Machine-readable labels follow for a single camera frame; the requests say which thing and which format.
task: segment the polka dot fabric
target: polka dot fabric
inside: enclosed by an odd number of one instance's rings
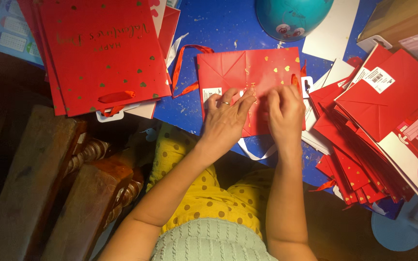
[[[175,167],[196,144],[196,136],[164,123],[157,138],[153,170],[146,191]],[[216,170],[208,167],[192,183],[161,234],[197,218],[219,218],[251,228],[263,238],[265,211],[273,169],[247,174],[227,190],[219,187]]]

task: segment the cable knit sweater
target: cable knit sweater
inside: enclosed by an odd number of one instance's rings
[[[197,218],[162,234],[153,261],[277,260],[246,226],[218,218]]]

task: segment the paint-splattered table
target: paint-splattered table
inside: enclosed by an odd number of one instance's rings
[[[352,27],[349,42],[346,48],[344,60],[354,56],[365,58],[366,53],[356,45],[356,39],[367,23],[370,15],[380,0],[364,0],[359,4],[356,20]],[[178,21],[175,38],[189,33],[182,40],[184,44],[200,44],[211,47],[216,52],[272,49],[277,48],[279,41],[268,36],[257,21],[254,0],[225,0],[218,4],[207,1],[182,0],[182,10]],[[282,43],[283,47],[299,47],[302,50],[304,39],[296,42]],[[186,49],[183,55],[182,70],[177,83],[177,93],[197,80],[196,55],[199,52],[194,49]],[[319,79],[332,66],[332,62],[310,56],[300,52],[301,66],[307,59],[307,74],[313,79]],[[157,103],[154,117],[178,126],[190,133],[199,135],[202,129],[201,104],[198,91],[172,99],[165,97]],[[262,157],[274,141],[270,135],[253,136],[245,139],[247,148],[258,157]],[[311,185],[320,186],[327,182],[325,176],[316,168],[316,164],[322,157],[322,153],[314,150],[308,144],[303,146],[303,180]],[[232,151],[245,155],[239,145],[235,145]],[[275,167],[277,154],[261,160],[261,163]]]

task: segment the cardboard box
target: cardboard box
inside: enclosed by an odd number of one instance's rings
[[[383,0],[379,3],[357,42],[375,35],[393,45],[391,52],[403,48],[418,60],[418,0]]]

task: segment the woman's left hand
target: woman's left hand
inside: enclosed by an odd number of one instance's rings
[[[207,164],[214,163],[227,153],[241,138],[241,131],[251,105],[256,101],[254,88],[249,88],[235,104],[229,105],[238,90],[231,88],[223,96],[213,94],[209,99],[204,133],[197,148],[207,156]]]

